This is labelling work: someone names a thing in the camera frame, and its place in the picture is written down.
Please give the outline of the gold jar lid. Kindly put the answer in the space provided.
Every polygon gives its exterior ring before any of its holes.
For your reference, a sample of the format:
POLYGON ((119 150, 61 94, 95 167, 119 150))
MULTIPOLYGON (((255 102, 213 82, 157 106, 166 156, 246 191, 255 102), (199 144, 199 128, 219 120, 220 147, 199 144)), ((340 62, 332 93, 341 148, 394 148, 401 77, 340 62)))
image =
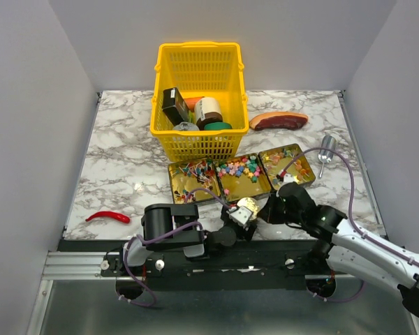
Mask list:
POLYGON ((250 221, 254 221, 257 219, 258 212, 260 211, 259 204, 253 198, 241 198, 237 201, 238 207, 246 207, 249 211, 252 212, 250 221))

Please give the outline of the metal candy scoop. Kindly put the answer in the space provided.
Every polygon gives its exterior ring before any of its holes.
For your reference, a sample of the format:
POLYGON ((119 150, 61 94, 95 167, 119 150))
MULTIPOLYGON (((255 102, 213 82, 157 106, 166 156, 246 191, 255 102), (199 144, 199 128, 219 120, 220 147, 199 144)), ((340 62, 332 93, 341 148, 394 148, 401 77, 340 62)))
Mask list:
POLYGON ((321 168, 318 173, 318 177, 321 178, 323 176, 324 167, 326 164, 328 164, 334 154, 332 153, 332 150, 335 150, 337 146, 337 140, 332 135, 325 135, 321 142, 321 149, 318 153, 318 160, 321 163, 321 168))

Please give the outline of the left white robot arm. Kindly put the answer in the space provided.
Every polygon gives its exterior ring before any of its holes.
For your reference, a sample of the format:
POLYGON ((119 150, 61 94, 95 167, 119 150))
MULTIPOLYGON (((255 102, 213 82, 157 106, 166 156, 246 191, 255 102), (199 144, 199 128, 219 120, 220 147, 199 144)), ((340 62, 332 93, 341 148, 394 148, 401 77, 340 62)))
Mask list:
POLYGON ((245 205, 231 205, 221 210, 223 227, 204 230, 195 204, 153 204, 141 219, 142 234, 124 245, 117 258, 117 268, 127 276, 140 270, 155 252, 182 250, 188 259, 201 258, 230 248, 240 240, 251 240, 257 211, 245 205))

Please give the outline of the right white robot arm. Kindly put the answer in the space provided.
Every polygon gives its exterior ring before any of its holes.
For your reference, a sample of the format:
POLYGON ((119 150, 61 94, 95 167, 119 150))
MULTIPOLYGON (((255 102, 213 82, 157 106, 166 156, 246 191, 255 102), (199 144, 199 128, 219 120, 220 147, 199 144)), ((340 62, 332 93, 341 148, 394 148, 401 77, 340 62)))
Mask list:
POLYGON ((334 207, 316 204, 295 182, 270 193, 258 215, 269 224, 294 224, 322 244, 307 256, 313 272, 331 268, 396 290, 403 307, 419 318, 419 253, 368 231, 334 207))

